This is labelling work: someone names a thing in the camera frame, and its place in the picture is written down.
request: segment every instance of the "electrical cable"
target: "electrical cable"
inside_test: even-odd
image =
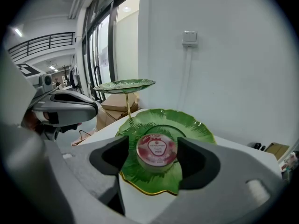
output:
[[[178,110],[179,111],[183,110],[183,106],[185,103],[186,91],[187,91],[189,75],[190,75],[191,57],[192,57],[191,55],[192,55],[192,47],[187,46],[187,54],[186,54],[186,59],[184,62],[185,73],[184,73],[183,81],[182,81],[182,85],[181,85],[181,91],[180,91],[180,96],[179,96],[180,100],[178,102]]]

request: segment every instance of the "jar lid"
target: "jar lid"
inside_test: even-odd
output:
[[[154,167],[163,167],[172,163],[178,151],[175,142],[159,133],[143,136],[138,141],[136,149],[141,160]]]

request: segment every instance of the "green leaf plate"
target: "green leaf plate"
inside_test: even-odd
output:
[[[139,80],[119,80],[101,84],[94,88],[95,91],[108,94],[128,94],[136,91],[141,91],[152,84],[155,81],[139,79]]]
[[[129,154],[120,172],[123,180],[147,195],[157,195],[162,192],[177,195],[178,185],[182,180],[182,169],[177,160],[164,173],[151,173],[145,170],[137,160],[137,142],[149,133],[164,134],[176,145],[178,145],[178,137],[216,144],[214,136],[194,117],[175,110],[146,110],[128,119],[119,128],[116,136],[129,136]]]

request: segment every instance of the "black railing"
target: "black railing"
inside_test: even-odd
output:
[[[75,32],[62,32],[40,36],[22,42],[8,50],[14,62],[34,53],[56,47],[71,46]]]

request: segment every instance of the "gold stand pole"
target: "gold stand pole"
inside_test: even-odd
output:
[[[127,101],[128,115],[129,115],[129,119],[130,119],[131,118],[131,110],[130,110],[129,98],[128,98],[127,93],[126,93],[126,101]]]

